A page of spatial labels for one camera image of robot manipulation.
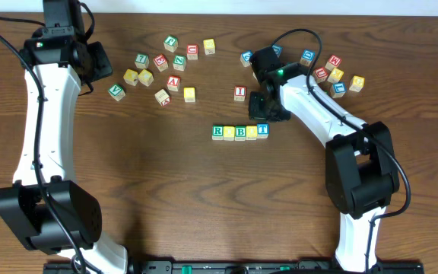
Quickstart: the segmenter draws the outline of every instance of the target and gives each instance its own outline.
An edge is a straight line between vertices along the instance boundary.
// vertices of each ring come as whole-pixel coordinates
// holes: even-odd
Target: alphabet cube
[[[328,74],[325,68],[316,68],[316,70],[313,71],[313,77],[317,84],[324,82],[327,79],[327,76]]]
[[[224,127],[224,141],[234,141],[236,128],[234,126],[225,126]]]
[[[136,56],[135,65],[138,69],[148,69],[148,65],[150,65],[150,59],[145,54],[138,54]]]
[[[254,141],[258,138],[258,126],[246,127],[246,140]]]
[[[343,97],[345,93],[346,93],[346,85],[343,82],[339,82],[331,86],[332,98]]]
[[[281,51],[283,50],[283,48],[281,46],[277,46],[277,45],[273,45],[273,50],[275,51],[275,53],[277,54],[278,57],[280,57]]]
[[[300,64],[309,66],[315,55],[316,53],[312,50],[305,49],[302,54],[302,59],[300,59]]]
[[[237,126],[236,127],[236,137],[234,137],[234,141],[246,141],[246,127],[245,126]]]
[[[198,46],[197,45],[187,45],[187,59],[197,60],[198,59]]]
[[[173,59],[173,68],[176,70],[186,70],[187,59],[185,56],[175,56]]]
[[[213,140],[224,140],[224,127],[223,126],[212,126],[212,139]]]
[[[270,133],[268,124],[258,124],[258,139],[266,139]]]
[[[126,84],[130,84],[132,86],[136,86],[136,84],[138,83],[138,73],[128,69],[125,73],[125,75],[123,76],[123,78],[125,79]]]
[[[183,88],[183,99],[187,103],[195,102],[195,88]]]
[[[234,87],[234,100],[244,102],[246,99],[246,87]]]
[[[204,40],[204,51],[205,55],[216,53],[216,44],[214,43],[214,39]]]
[[[170,95],[162,89],[155,94],[155,99],[157,99],[162,107],[165,107],[170,102]]]
[[[163,54],[160,54],[159,56],[155,57],[153,59],[153,62],[157,66],[158,70],[160,72],[164,71],[165,69],[168,69],[168,61]]]
[[[118,102],[124,98],[125,90],[121,88],[118,84],[114,84],[109,90],[109,94],[114,98],[114,100],[117,100]]]
[[[179,91],[180,77],[170,76],[167,82],[167,88],[169,91]]]
[[[249,62],[249,57],[252,56],[252,51],[248,50],[247,52],[241,53],[241,63],[247,67],[251,65],[251,62]]]
[[[163,42],[165,45],[165,49],[171,51],[172,53],[175,52],[176,48],[179,47],[179,40],[176,37],[173,37],[169,35],[165,41]]]
[[[364,78],[360,76],[354,76],[349,84],[350,91],[360,92],[364,87]]]
[[[335,69],[337,67],[339,67],[339,65],[341,64],[341,58],[332,55],[331,58],[328,59],[327,64],[325,64],[325,68],[328,70],[332,70]]]
[[[150,84],[153,83],[153,75],[146,69],[143,69],[140,72],[140,74],[138,75],[138,79],[140,83],[144,84],[147,87],[149,87]]]
[[[344,72],[342,70],[340,70],[339,68],[334,68],[332,69],[331,74],[328,76],[327,82],[335,84],[341,80],[343,74]]]

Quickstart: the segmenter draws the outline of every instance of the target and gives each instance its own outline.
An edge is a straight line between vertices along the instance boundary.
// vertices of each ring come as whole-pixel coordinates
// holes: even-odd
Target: toy block
[[[266,139],[270,134],[270,127],[268,124],[258,124],[258,139]]]
[[[173,59],[173,68],[176,70],[186,70],[187,59],[185,56],[175,56]]]
[[[216,53],[216,44],[214,43],[214,39],[204,40],[204,51],[205,55]]]
[[[165,49],[171,51],[172,53],[175,52],[176,48],[179,47],[179,40],[176,37],[173,37],[169,35],[165,41],[163,42],[165,45]]]
[[[331,97],[332,98],[339,98],[343,97],[346,93],[346,85],[342,82],[339,82],[337,84],[333,84],[331,86]]]
[[[258,126],[246,127],[246,140],[254,141],[258,138]]]
[[[124,98],[126,95],[125,90],[121,88],[118,84],[114,84],[109,90],[109,94],[114,98],[114,100],[117,100],[118,102]]]
[[[195,102],[195,88],[183,88],[183,99],[187,103]]]
[[[251,65],[251,62],[249,62],[249,58],[252,56],[252,51],[248,50],[247,52],[241,53],[241,63],[247,67]]]
[[[325,68],[316,68],[316,70],[313,71],[313,77],[316,80],[316,83],[322,83],[327,79],[327,71]]]
[[[246,141],[246,127],[245,126],[237,126],[236,127],[236,136],[234,137],[234,141]]]
[[[300,59],[300,64],[309,66],[315,55],[316,53],[312,50],[305,49],[302,54],[302,59]]]
[[[179,91],[180,77],[170,76],[167,82],[167,88],[169,91]]]
[[[224,140],[224,127],[223,126],[212,126],[212,139],[213,140]]]
[[[170,95],[168,95],[167,91],[162,89],[155,94],[155,99],[157,99],[162,107],[165,107],[170,102]]]
[[[150,65],[150,59],[145,54],[138,54],[136,56],[135,65],[138,69],[148,69],[148,65]]]
[[[339,65],[341,64],[341,58],[332,55],[331,58],[328,59],[327,64],[325,64],[325,68],[328,70],[332,70],[335,69],[337,67],[339,67]]]
[[[280,57],[281,51],[283,50],[283,48],[281,46],[277,46],[277,45],[273,45],[273,50],[275,51],[275,53],[277,54],[277,57]]]
[[[364,87],[364,78],[360,76],[354,76],[349,84],[350,91],[360,92]]]
[[[234,87],[234,100],[244,102],[246,99],[246,87]]]
[[[153,59],[153,62],[155,63],[155,65],[157,66],[160,72],[164,71],[165,69],[168,69],[168,61],[165,58],[165,56],[163,56],[163,54],[160,54],[159,56],[155,57]]]
[[[234,136],[236,133],[236,128],[234,126],[224,127],[224,141],[234,141]]]
[[[134,70],[128,69],[123,78],[125,79],[126,84],[136,86],[138,83],[138,73]]]
[[[187,45],[187,59],[197,60],[198,59],[198,46],[197,45]]]
[[[335,84],[341,80],[343,74],[344,72],[342,70],[340,70],[339,68],[334,68],[332,69],[331,74],[328,76],[327,82]]]
[[[140,74],[138,75],[138,80],[140,81],[140,83],[142,83],[145,86],[149,87],[150,84],[153,83],[153,75],[148,70],[143,69],[140,72]]]

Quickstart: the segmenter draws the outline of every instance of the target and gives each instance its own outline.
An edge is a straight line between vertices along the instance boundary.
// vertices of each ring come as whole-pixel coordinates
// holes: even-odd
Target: wood grain
[[[42,20],[41,14],[7,14]],[[343,59],[343,81],[366,78],[360,94],[338,102],[392,133],[397,158],[412,186],[406,214],[382,222],[377,255],[383,260],[420,260],[438,273],[438,18],[341,16],[225,16],[96,14],[92,40],[102,42],[114,75],[80,97],[75,115],[75,169],[79,183],[97,197],[104,229],[138,257],[176,260],[297,260],[331,256],[338,241],[338,212],[324,185],[324,149],[292,119],[271,124],[257,142],[213,142],[211,126],[250,124],[247,104],[233,101],[233,87],[258,88],[240,53],[268,45],[294,27],[318,31],[324,64]],[[0,33],[17,48],[34,26],[0,22]],[[137,53],[163,53],[163,39],[187,43],[214,38],[217,52],[190,61],[184,72],[159,73],[146,88],[124,84]],[[317,49],[312,37],[281,41],[282,60]],[[0,187],[11,184],[20,157],[26,115],[24,71],[0,44]],[[197,103],[185,104],[171,91],[162,108],[154,93],[169,75],[181,87],[195,87]],[[117,103],[106,90],[121,83],[127,95]],[[405,190],[389,209],[404,202]],[[27,252],[0,219],[0,272],[39,273],[48,259]]]

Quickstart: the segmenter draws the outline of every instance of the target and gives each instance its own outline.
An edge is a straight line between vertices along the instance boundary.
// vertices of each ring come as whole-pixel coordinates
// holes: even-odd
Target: white wall
[[[438,16],[438,0],[83,0],[92,12]],[[0,11],[42,11],[42,0],[0,0]]]

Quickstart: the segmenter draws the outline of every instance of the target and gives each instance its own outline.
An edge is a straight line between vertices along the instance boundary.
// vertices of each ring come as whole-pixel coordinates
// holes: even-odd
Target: wooden surface
[[[42,20],[41,14],[13,14]],[[96,14],[93,41],[102,42],[114,75],[79,97],[75,115],[74,159],[80,185],[103,210],[103,227],[136,256],[176,260],[297,260],[331,256],[338,244],[338,211],[325,190],[324,148],[293,118],[271,124],[267,140],[213,142],[211,127],[251,124],[247,103],[233,101],[235,85],[257,90],[240,53],[260,49],[295,27],[318,31],[324,40],[320,65],[331,54],[347,83],[366,78],[356,96],[337,100],[368,123],[382,120],[392,134],[396,156],[412,187],[406,214],[382,221],[377,255],[383,260],[421,260],[438,273],[438,18],[322,16],[188,16]],[[0,33],[17,48],[34,26],[0,22]],[[124,84],[137,53],[151,58],[173,54],[163,39],[199,44],[198,61],[184,72],[168,68],[154,83]],[[203,39],[213,37],[217,52],[205,56]],[[317,49],[306,34],[280,42],[284,62]],[[185,104],[171,91],[162,108],[154,93],[169,75],[181,88],[195,87],[197,102]],[[0,44],[0,187],[10,186],[24,137],[26,85],[19,62]],[[115,102],[106,90],[127,90]],[[399,208],[405,190],[393,195]],[[27,252],[0,219],[0,272],[39,273],[58,257]]]

